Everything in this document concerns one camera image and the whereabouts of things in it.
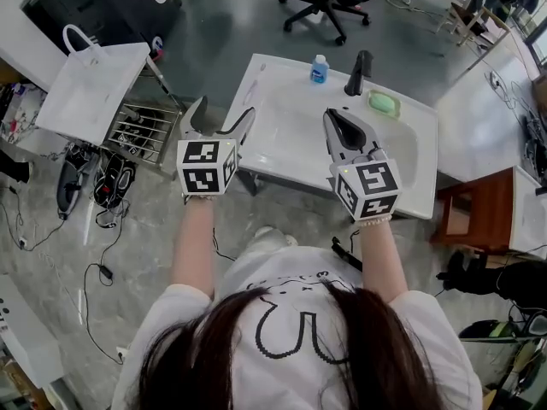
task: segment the power adapter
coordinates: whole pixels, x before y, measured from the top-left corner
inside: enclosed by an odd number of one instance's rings
[[[99,264],[99,272],[108,280],[112,281],[114,274],[104,264]]]

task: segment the white sink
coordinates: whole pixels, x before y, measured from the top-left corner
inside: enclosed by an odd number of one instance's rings
[[[332,158],[326,150],[323,114],[327,108],[347,108],[372,126],[397,162],[403,182],[397,210],[431,218],[437,168],[435,111],[367,81],[361,96],[349,97],[344,93],[347,74],[330,70],[326,83],[317,85],[309,80],[309,70],[303,62],[253,55],[223,126],[229,129],[247,108],[256,109],[255,123],[240,151],[240,167],[331,190],[326,179]],[[368,106],[371,89],[401,102],[399,120]]]

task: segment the white countertop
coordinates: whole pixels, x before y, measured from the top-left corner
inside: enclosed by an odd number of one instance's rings
[[[520,167],[513,168],[513,221],[509,248],[547,258],[547,195],[536,196],[539,183]]]
[[[349,75],[329,70],[325,84],[309,80],[310,64],[254,54],[233,99],[223,130],[251,106],[256,120],[240,151],[240,167],[332,190],[327,178],[332,158],[326,150],[323,114],[348,107],[377,132],[388,156],[397,162],[403,193],[397,211],[422,219],[432,217],[437,170],[435,110],[382,86],[363,81],[362,95],[349,97]],[[368,92],[383,91],[401,102],[399,120],[367,105]]]
[[[509,48],[515,48],[511,35],[486,57],[488,63],[480,62],[435,104],[438,111],[438,170],[441,173],[468,182],[521,166],[524,139],[521,127],[515,114],[485,78],[494,67],[507,85],[510,96],[513,96],[511,82],[514,81],[520,87],[513,85],[515,91],[527,103],[534,104],[531,82],[520,61],[522,54],[527,63],[529,53],[527,55],[521,47],[520,51]],[[456,68],[449,77],[455,79],[463,70],[464,67]],[[515,113],[524,112],[517,103]]]

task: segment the blue bottle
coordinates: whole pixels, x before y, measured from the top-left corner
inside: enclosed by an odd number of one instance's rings
[[[309,78],[316,84],[324,84],[328,73],[328,62],[324,55],[317,55],[311,64]]]

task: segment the electrical outlet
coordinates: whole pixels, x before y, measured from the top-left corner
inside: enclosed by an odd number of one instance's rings
[[[116,353],[118,354],[118,356],[121,358],[122,361],[126,360],[127,351],[128,351],[127,348],[123,348],[121,346],[116,346]]]

